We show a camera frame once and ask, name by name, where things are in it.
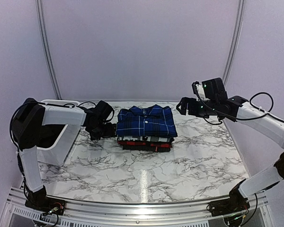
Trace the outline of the black white checked shirt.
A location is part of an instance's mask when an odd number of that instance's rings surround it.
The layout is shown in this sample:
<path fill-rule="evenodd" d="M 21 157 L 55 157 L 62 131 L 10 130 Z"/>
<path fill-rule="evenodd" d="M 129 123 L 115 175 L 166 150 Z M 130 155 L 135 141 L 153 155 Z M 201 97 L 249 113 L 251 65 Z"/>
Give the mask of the black white checked shirt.
<path fill-rule="evenodd" d="M 117 140 L 128 140 L 128 141 L 148 141 L 148 142 L 172 142 L 174 139 L 156 137 L 156 136 L 117 136 Z"/>

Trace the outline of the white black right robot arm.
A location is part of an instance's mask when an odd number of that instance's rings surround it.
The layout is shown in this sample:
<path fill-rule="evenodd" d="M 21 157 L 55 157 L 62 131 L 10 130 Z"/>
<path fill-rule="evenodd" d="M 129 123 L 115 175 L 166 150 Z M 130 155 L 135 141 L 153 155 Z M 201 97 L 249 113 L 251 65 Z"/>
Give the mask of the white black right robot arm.
<path fill-rule="evenodd" d="M 253 157 L 260 161 L 260 155 L 271 155 L 272 149 L 276 148 L 280 155 L 273 155 L 276 159 L 272 164 L 265 166 L 258 173 L 254 173 L 250 178 L 239 182 L 229 192 L 226 200 L 213 201 L 209 208 L 213 216 L 237 212 L 249 206 L 248 197 L 257 192 L 268 190 L 279 182 L 284 181 L 284 120 L 280 119 L 269 111 L 256 107 L 251 101 L 240 96 L 231 98 L 211 97 L 207 100 L 200 98 L 181 99 L 176 109 L 182 115 L 192 115 L 200 118 L 208 118 L 216 115 L 219 119 L 227 118 L 233 122 L 240 123 L 245 127 L 255 130 L 245 139 L 239 139 L 243 130 L 235 132 L 236 127 L 230 124 L 231 134 L 242 151 L 244 159 L 250 161 L 247 156 L 251 154 L 251 149 L 255 148 Z"/>

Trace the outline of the blue plaid long sleeve shirt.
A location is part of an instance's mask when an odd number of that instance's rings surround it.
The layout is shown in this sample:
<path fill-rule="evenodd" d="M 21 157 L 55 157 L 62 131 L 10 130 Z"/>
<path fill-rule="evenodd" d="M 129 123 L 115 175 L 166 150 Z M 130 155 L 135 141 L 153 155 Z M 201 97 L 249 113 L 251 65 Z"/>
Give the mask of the blue plaid long sleeve shirt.
<path fill-rule="evenodd" d="M 116 134 L 118 136 L 177 137 L 178 133 L 169 106 L 153 105 L 148 108 L 132 106 L 121 109 L 118 114 Z"/>

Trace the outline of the red black shirt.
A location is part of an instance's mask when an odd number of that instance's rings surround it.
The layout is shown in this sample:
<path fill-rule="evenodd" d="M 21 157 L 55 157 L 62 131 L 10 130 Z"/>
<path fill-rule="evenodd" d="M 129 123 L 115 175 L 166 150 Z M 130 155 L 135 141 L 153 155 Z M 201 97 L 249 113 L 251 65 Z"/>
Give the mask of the red black shirt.
<path fill-rule="evenodd" d="M 170 152 L 173 148 L 172 142 L 118 140 L 117 143 L 123 147 L 123 150 Z"/>

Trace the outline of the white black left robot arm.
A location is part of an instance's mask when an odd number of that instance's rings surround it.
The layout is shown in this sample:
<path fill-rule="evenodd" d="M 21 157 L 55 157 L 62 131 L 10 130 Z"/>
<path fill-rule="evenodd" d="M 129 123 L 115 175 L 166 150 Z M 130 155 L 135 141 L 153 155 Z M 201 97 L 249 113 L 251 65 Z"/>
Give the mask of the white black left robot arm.
<path fill-rule="evenodd" d="M 92 108 L 82 104 L 50 104 L 27 98 L 17 108 L 9 124 L 10 138 L 17 147 L 18 166 L 24 177 L 26 206 L 36 210 L 50 210 L 55 204 L 64 206 L 62 200 L 47 197 L 41 180 L 37 146 L 42 127 L 46 125 L 74 125 L 84 127 L 91 140 L 115 136 L 116 125 L 111 123 L 115 111 L 107 102 L 99 101 Z"/>

